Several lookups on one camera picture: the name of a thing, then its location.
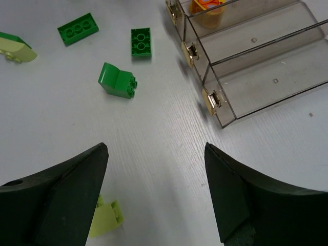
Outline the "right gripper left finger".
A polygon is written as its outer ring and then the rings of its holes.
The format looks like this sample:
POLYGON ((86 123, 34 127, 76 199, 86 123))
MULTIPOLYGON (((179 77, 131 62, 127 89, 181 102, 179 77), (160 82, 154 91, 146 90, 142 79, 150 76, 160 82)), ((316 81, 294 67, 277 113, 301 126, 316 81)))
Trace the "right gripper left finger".
POLYGON ((104 180, 108 148, 1 186, 1 245, 85 245, 104 180))

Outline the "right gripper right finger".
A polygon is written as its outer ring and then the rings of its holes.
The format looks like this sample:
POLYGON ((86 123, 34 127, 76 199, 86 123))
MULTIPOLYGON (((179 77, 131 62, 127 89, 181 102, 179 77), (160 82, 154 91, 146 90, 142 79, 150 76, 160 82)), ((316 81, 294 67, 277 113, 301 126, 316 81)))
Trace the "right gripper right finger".
POLYGON ((327 192, 262 174, 213 144, 206 174, 224 245, 327 245, 327 192))

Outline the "green sloped lego brick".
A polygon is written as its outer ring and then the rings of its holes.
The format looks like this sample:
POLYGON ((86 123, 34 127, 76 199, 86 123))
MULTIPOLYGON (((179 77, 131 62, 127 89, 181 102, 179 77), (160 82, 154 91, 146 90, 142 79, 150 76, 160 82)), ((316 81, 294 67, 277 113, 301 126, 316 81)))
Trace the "green sloped lego brick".
POLYGON ((127 99, 134 97, 137 88, 133 73, 120 70, 110 63, 104 63, 98 83, 109 95, 127 99))

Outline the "orange round lego piece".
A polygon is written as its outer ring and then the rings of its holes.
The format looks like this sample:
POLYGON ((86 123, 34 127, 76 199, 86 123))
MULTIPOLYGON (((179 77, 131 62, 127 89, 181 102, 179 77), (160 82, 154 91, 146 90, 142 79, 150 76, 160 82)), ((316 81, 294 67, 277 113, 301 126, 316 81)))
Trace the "orange round lego piece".
POLYGON ((223 18, 225 0, 192 0, 189 12, 195 16, 195 20, 205 28, 216 28, 220 25, 223 18))

